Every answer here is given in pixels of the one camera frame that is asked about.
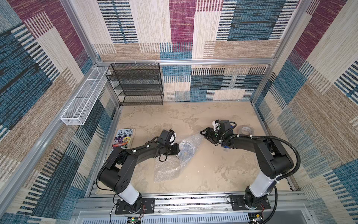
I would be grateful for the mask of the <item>clear bubble wrap sheet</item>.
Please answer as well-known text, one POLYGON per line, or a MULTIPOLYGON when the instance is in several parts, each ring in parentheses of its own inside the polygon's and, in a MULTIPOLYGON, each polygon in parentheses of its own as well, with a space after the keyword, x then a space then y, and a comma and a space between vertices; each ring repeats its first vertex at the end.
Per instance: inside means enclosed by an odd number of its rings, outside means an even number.
MULTIPOLYGON (((186 137, 182 140, 178 140, 177 143, 178 144, 180 144, 181 142, 191 143, 195 147, 195 154, 196 154, 196 151, 199 149, 203 139, 204 138, 200 134, 195 134, 186 137)), ((179 177, 179 175, 184 171, 184 169, 192 160, 192 158, 181 160, 178 158, 178 156, 168 156, 168 158, 166 160, 163 159, 163 161, 160 161, 158 159, 154 164, 154 181, 156 183, 159 183, 179 177)))

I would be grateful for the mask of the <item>blue patterned ceramic bowl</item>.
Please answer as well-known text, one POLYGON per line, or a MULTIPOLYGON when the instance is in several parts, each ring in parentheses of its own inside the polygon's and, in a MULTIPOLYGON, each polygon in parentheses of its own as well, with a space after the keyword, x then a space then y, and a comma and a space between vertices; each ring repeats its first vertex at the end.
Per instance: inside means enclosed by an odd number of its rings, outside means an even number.
POLYGON ((178 158, 181 160, 190 159, 195 154, 195 147, 189 142, 181 142, 179 144, 178 158))

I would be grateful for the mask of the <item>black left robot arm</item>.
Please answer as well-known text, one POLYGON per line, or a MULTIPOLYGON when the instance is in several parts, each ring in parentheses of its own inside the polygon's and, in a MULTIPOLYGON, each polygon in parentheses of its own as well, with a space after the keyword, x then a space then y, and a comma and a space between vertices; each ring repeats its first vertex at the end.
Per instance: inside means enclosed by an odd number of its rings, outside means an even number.
POLYGON ((131 179, 136 165, 148 159, 164 156, 176 156, 180 152, 177 143, 146 144, 130 149, 116 147, 100 169, 97 180, 115 192, 131 207, 141 205, 141 194, 132 186, 131 179))

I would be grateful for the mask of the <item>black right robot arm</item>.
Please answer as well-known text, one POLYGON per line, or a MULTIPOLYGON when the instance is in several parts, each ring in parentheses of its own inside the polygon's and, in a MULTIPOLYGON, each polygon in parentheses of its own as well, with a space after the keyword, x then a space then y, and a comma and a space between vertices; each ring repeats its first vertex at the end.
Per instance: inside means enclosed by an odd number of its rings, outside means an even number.
POLYGON ((233 134, 232 131, 217 131, 208 127, 200 134, 214 145, 231 149, 243 149, 256 154, 260 172, 254 182, 245 190, 242 199, 232 204, 244 204, 246 209, 254 210, 264 205, 267 195, 277 182, 294 174, 300 166, 300 156, 287 141, 275 136, 252 136, 233 134))

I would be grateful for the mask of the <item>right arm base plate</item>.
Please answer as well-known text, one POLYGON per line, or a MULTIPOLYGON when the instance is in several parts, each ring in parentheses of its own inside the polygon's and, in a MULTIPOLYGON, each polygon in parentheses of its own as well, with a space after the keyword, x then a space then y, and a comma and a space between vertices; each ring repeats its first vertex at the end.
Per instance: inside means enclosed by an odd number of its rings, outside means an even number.
POLYGON ((248 210, 269 210, 271 205, 267 196, 254 197, 250 194, 245 195, 228 195, 227 202, 231 204, 233 211, 248 210))

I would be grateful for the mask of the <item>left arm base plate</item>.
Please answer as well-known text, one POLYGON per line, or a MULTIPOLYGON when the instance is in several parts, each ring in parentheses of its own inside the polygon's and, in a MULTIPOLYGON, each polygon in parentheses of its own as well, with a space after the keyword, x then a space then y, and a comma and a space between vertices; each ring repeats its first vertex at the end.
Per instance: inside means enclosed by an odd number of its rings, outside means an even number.
POLYGON ((155 198, 142 198, 139 197, 137 201, 131 205, 123 199, 117 201, 115 214, 116 215, 129 215, 129 214, 153 214, 155 206, 155 198))

